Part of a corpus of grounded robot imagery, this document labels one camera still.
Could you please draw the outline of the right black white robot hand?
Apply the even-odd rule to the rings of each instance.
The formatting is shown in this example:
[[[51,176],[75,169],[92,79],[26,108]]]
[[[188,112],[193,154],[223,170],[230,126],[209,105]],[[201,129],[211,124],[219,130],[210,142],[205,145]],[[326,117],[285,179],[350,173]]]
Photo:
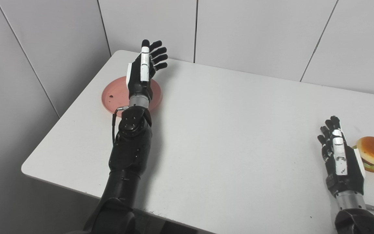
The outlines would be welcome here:
[[[353,191],[364,195],[365,178],[362,174],[362,162],[355,155],[354,149],[347,144],[340,119],[331,116],[320,127],[321,135],[317,139],[321,144],[321,154],[328,176],[326,185],[335,197],[341,192]]]

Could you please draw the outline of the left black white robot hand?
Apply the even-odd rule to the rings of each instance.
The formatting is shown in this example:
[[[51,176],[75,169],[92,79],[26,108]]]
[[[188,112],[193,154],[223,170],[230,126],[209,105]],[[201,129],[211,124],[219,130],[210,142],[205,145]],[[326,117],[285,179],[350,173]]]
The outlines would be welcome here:
[[[152,44],[147,39],[142,41],[140,54],[134,62],[129,63],[127,70],[129,98],[142,95],[152,100],[151,79],[157,71],[167,68],[167,59],[167,48],[162,46],[161,40]]]

